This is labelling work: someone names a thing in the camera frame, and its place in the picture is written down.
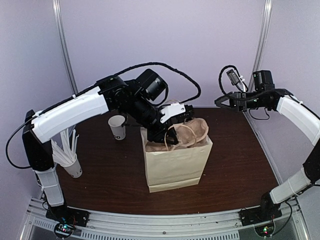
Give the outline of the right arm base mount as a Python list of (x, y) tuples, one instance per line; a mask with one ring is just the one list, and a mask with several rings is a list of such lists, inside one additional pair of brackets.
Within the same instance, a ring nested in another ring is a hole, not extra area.
[(262, 210), (261, 206), (242, 208), (238, 214), (243, 227), (253, 226), (255, 233), (263, 238), (271, 237), (275, 233), (275, 219), (282, 216), (281, 210), (277, 208)]

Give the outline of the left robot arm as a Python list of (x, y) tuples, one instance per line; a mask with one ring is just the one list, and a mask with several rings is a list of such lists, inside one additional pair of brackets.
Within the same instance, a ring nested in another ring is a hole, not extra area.
[(61, 222), (69, 221), (72, 211), (65, 203), (54, 167), (52, 137), (94, 116), (120, 110), (147, 129), (150, 142), (164, 143), (170, 136), (172, 144), (176, 145), (176, 134), (170, 129), (171, 118), (185, 113), (185, 106), (172, 103), (160, 109), (150, 103), (166, 88), (166, 82), (147, 69), (133, 80), (124, 81), (118, 76), (103, 78), (54, 106), (27, 113), (22, 133), (25, 153), (40, 180), (49, 210)]

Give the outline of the brown paper bag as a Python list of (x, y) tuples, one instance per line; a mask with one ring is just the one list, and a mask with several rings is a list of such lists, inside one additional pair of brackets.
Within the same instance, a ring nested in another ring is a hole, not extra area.
[[(183, 124), (194, 118), (175, 124)], [(145, 177), (150, 193), (197, 185), (201, 179), (213, 142), (207, 134), (205, 143), (173, 151), (146, 152), (147, 130), (140, 129)]]

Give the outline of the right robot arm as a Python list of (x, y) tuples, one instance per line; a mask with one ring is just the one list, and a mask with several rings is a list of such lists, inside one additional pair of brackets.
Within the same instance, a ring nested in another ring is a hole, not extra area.
[(261, 198), (261, 206), (256, 210), (259, 220), (268, 220), (276, 207), (293, 196), (299, 196), (305, 190), (316, 185), (320, 179), (320, 118), (290, 91), (276, 88), (272, 73), (269, 70), (253, 72), (254, 91), (249, 92), (246, 86), (236, 92), (227, 93), (222, 85), (222, 77), (218, 77), (222, 96), (214, 103), (217, 107), (235, 112), (247, 112), (264, 108), (278, 112), (290, 120), (310, 140), (313, 150), (302, 165), (301, 170), (291, 176), (278, 187), (267, 192)]

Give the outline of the cardboard cup carrier tray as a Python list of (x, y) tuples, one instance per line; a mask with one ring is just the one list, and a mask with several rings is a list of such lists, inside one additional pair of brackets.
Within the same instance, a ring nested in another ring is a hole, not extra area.
[[(203, 118), (193, 118), (184, 123), (171, 126), (166, 134), (165, 143), (149, 142), (145, 144), (146, 152), (168, 152), (177, 149), (197, 147), (206, 142), (209, 126)], [(177, 144), (169, 143), (169, 133), (175, 133)]]

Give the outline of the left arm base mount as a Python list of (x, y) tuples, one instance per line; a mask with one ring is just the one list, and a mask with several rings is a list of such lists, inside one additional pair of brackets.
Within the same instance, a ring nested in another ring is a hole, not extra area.
[(53, 233), (60, 239), (69, 238), (77, 231), (77, 227), (86, 227), (90, 213), (86, 210), (66, 206), (49, 207), (45, 217), (57, 223)]

